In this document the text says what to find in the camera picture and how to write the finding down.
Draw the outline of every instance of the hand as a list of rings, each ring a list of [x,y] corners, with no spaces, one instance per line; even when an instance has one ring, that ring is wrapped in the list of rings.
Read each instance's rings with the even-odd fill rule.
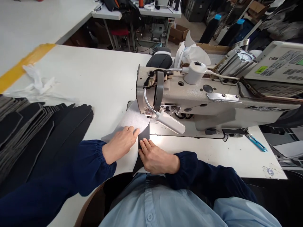
[[[136,142],[140,129],[134,132],[133,126],[126,126],[102,147],[102,153],[107,164],[112,164],[126,155]]]
[[[156,146],[151,140],[140,140],[142,149],[139,149],[144,169],[152,174],[175,174],[180,169],[180,159]]]

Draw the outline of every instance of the shirt button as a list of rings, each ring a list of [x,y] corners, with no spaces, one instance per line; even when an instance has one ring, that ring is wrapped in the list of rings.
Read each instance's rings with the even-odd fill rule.
[[[152,213],[149,213],[149,214],[147,215],[147,220],[148,220],[148,221],[152,221]]]

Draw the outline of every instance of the blue cap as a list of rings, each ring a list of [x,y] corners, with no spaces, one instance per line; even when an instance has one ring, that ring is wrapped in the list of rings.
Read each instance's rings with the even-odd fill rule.
[[[221,16],[220,14],[216,14],[216,15],[215,15],[215,19],[216,19],[216,20],[220,20],[221,17],[222,17],[222,16]]]
[[[244,21],[245,21],[244,19],[240,19],[240,20],[237,21],[237,24],[243,24]]]

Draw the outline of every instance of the red chair seat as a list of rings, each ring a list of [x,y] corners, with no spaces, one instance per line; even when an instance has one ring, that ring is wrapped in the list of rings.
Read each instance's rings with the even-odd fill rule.
[[[128,29],[127,28],[111,30],[110,32],[111,32],[112,35],[116,35],[116,36],[128,35]]]

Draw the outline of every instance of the white worktable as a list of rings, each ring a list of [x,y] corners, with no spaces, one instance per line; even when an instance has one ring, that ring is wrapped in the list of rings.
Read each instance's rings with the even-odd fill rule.
[[[40,44],[63,44],[97,5],[93,0],[1,0],[0,75]]]
[[[159,16],[159,17],[171,17],[171,18],[181,18],[181,7],[179,6],[178,11],[170,11],[168,8],[160,7],[159,10],[154,9],[153,11],[148,11],[146,9],[139,8],[141,15],[146,16]],[[120,11],[109,11],[105,4],[102,9],[99,11],[93,11],[92,17],[100,19],[109,19],[109,20],[120,20],[122,14]]]
[[[79,99],[78,104],[92,105],[94,118],[84,137],[89,140],[100,139],[115,129],[128,101],[136,98],[138,65],[145,66],[149,58],[150,55],[146,54],[58,45],[35,67],[45,78],[56,77],[59,83],[52,91],[75,97]],[[29,83],[31,81],[24,75],[7,91],[22,89]],[[49,100],[47,104],[61,102]],[[276,169],[274,178],[287,179],[260,129],[251,127],[249,131],[268,149],[267,153],[258,150],[246,137],[229,138],[227,142],[171,136],[150,138],[167,152],[193,151],[199,159],[215,166],[231,166],[240,177],[266,178],[264,167],[270,167]],[[115,175],[132,172],[137,155],[138,145],[135,143],[130,152],[117,161]],[[73,226],[87,199],[79,194],[68,199],[49,226]]]

